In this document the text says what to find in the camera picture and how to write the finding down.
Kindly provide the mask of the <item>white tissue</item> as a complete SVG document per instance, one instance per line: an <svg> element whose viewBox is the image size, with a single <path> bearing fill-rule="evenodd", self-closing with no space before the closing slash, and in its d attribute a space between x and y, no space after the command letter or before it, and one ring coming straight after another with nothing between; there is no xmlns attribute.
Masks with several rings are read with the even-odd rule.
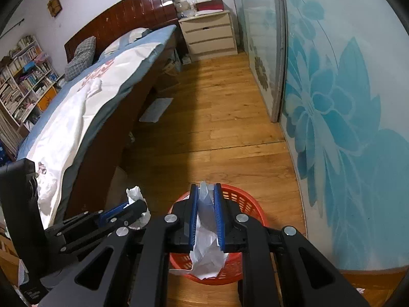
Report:
<svg viewBox="0 0 409 307"><path fill-rule="evenodd" d="M129 224L128 227L133 230L143 229L149 223L151 218L147 201L143 197L141 189L138 186L126 189L126 195L128 198L127 207L130 206L137 211L137 219L132 224Z"/></svg>

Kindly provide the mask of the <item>white paper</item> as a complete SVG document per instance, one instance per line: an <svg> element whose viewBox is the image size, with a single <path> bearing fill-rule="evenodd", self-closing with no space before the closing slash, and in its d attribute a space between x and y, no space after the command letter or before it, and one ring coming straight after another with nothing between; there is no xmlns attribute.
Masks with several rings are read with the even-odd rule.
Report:
<svg viewBox="0 0 409 307"><path fill-rule="evenodd" d="M194 249L189 253L192 265L189 265L187 270L169 270L173 275L192 275L199 280L213 279L219 275L225 265L228 254L224 253L218 245L213 190L213 184L200 182L196 241Z"/></svg>

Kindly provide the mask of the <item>wooden bed with headboard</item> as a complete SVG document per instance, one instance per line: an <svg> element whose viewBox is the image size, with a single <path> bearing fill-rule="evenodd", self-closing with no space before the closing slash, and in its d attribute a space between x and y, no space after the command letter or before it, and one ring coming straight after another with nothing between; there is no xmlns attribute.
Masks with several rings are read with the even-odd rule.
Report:
<svg viewBox="0 0 409 307"><path fill-rule="evenodd" d="M149 35L107 58L96 58L79 80L95 79L101 90L87 100L91 122L76 157L65 171L55 221L83 211L98 211L107 204L109 187L150 90L179 42L173 0L121 0L79 30L65 45L68 61L88 37L96 38L96 56L122 35L137 28Z"/></svg>

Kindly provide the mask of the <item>red plastic mesh basket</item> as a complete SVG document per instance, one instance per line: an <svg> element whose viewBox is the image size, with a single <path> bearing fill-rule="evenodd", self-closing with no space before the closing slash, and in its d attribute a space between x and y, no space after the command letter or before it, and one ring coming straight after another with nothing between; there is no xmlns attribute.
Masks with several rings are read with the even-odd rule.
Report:
<svg viewBox="0 0 409 307"><path fill-rule="evenodd" d="M236 202L242 213L251 215L259 220L264 226L268 226L268 219L260 204L246 191L233 187L228 184L221 184L223 197ZM181 275L187 279L209 286L221 286L237 282L243 278L242 274L242 256L241 253L232 253L227 256L225 266L220 270L216 277L199 279L194 275L189 274L192 268L192 261L188 254L170 255L170 273Z"/></svg>

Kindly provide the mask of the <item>cream bedside drawer cabinet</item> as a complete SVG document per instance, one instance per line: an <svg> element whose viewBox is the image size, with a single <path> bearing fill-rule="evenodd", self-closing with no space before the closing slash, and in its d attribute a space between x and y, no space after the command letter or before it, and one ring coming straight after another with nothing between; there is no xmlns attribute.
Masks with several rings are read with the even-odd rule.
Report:
<svg viewBox="0 0 409 307"><path fill-rule="evenodd" d="M179 25L193 62L238 54L228 10L186 17Z"/></svg>

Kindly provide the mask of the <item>grey checked pillow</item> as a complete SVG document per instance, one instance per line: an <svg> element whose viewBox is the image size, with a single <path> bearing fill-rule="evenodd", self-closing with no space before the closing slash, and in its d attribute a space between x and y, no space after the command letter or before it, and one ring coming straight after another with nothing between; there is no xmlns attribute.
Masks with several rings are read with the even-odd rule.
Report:
<svg viewBox="0 0 409 307"><path fill-rule="evenodd" d="M94 60L96 38L94 36L83 40L74 52L74 57L64 69L64 78L71 81L90 67Z"/></svg>

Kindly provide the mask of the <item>frosted floral sliding door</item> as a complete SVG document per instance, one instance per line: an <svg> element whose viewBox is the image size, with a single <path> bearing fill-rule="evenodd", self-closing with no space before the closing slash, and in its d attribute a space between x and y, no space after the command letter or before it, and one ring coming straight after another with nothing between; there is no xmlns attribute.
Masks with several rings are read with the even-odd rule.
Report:
<svg viewBox="0 0 409 307"><path fill-rule="evenodd" d="M408 265L408 7L234 0L309 240L342 270Z"/></svg>

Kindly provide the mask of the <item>red box on nightstand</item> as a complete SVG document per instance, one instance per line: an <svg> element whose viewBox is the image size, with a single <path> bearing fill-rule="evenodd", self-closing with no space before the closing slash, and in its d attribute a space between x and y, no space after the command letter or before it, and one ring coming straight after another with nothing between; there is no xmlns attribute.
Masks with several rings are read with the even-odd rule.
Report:
<svg viewBox="0 0 409 307"><path fill-rule="evenodd" d="M207 0L204 2L196 2L195 7L197 11L225 9L223 0Z"/></svg>

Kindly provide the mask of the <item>brown wall decoration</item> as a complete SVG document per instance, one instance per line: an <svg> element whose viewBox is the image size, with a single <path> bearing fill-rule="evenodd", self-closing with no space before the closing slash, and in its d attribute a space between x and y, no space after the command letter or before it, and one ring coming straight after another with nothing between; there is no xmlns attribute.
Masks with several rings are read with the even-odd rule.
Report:
<svg viewBox="0 0 409 307"><path fill-rule="evenodd" d="M57 17L58 14L62 11L60 0L49 0L47 3L47 8L52 17Z"/></svg>

